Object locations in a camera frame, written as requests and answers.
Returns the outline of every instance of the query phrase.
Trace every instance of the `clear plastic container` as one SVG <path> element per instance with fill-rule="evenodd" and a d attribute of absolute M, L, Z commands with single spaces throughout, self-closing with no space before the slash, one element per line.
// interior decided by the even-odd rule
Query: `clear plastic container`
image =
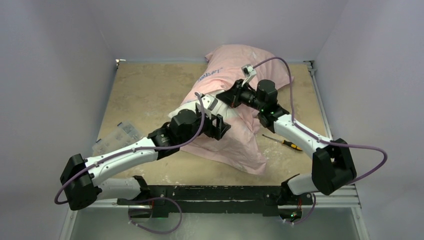
<path fill-rule="evenodd" d="M 131 145 L 143 137 L 129 121 L 120 122 L 109 135 L 96 141 L 93 156 L 103 155 Z"/>

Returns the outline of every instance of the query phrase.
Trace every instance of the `black and yellow screwdriver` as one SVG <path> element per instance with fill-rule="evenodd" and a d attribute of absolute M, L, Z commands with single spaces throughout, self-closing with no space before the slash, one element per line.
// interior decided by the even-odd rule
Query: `black and yellow screwdriver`
<path fill-rule="evenodd" d="M 294 150 L 302 151 L 302 149 L 301 149 L 300 147 L 298 147 L 298 146 L 294 145 L 294 144 L 293 144 L 293 142 L 291 142 L 291 141 L 286 141 L 286 140 L 282 140 L 282 141 L 281 141 L 281 140 L 275 139 L 275 138 L 273 138 L 273 137 L 266 136 L 266 135 L 264 135 L 264 134 L 262 134 L 262 136 L 264 136 L 264 137 L 265 137 L 265 138 L 267 138 L 267 139 L 274 140 L 274 141 L 276 141 L 277 143 L 280 143 L 280 144 L 283 144 L 283 145 L 287 145 L 287 146 L 289 146 L 290 148 L 292 148 L 292 149 L 294 149 Z"/>

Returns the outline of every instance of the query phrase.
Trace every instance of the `pink cloth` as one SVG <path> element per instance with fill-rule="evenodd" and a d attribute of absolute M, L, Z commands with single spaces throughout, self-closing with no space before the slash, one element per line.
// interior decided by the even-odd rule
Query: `pink cloth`
<path fill-rule="evenodd" d="M 268 51 L 246 45 L 232 44 L 218 47 L 206 55 L 207 69 L 195 82 L 178 111 L 181 108 L 190 108 L 190 102 L 197 99 L 195 92 L 210 94 L 228 90 L 236 80 L 244 79 L 242 66 L 255 65 L 271 57 L 274 55 Z M 279 60 L 272 60 L 257 67 L 256 77 L 249 84 L 256 89 L 258 81 L 262 79 L 275 82 L 276 89 L 289 83 L 286 68 Z M 229 164 L 250 174 L 263 174 L 267 159 L 259 151 L 255 138 L 261 127 L 259 120 L 255 118 L 258 111 L 243 104 L 237 108 L 230 108 L 223 103 L 214 111 L 213 114 L 223 115 L 224 121 L 231 125 L 231 129 L 219 141 L 201 135 L 181 150 Z"/>

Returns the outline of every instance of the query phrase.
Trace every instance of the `wooden table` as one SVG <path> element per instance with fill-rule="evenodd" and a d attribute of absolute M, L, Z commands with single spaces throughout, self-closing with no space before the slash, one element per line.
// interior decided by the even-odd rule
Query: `wooden table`
<path fill-rule="evenodd" d="M 203 63 L 121 63 L 100 127 L 104 138 L 117 124 L 129 120 L 147 135 L 169 121 L 175 110 L 206 69 Z M 293 95 L 296 118 L 326 135 L 322 113 L 308 68 L 291 64 L 294 76 Z M 278 91 L 279 104 L 290 110 L 289 87 Z M 159 161 L 121 172 L 116 178 L 143 176 L 151 185 L 280 185 L 298 173 L 311 171 L 311 159 L 303 152 L 282 146 L 262 136 L 280 138 L 262 128 L 257 134 L 259 149 L 268 158 L 264 175 L 242 172 L 225 163 L 179 151 Z"/>

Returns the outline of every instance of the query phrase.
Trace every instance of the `wall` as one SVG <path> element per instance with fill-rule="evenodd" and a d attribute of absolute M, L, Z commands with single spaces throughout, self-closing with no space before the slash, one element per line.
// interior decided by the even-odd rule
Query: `wall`
<path fill-rule="evenodd" d="M 89 0 L 117 59 L 199 61 L 246 44 L 290 61 L 312 60 L 347 0 Z"/>
<path fill-rule="evenodd" d="M 424 2 L 350 0 L 316 58 L 332 132 L 382 147 L 357 184 L 371 239 L 422 239 Z M 354 151 L 358 172 L 379 153 Z"/>
<path fill-rule="evenodd" d="M 0 1 L 0 239 L 58 239 L 68 158 L 91 153 L 114 59 L 86 3 Z"/>

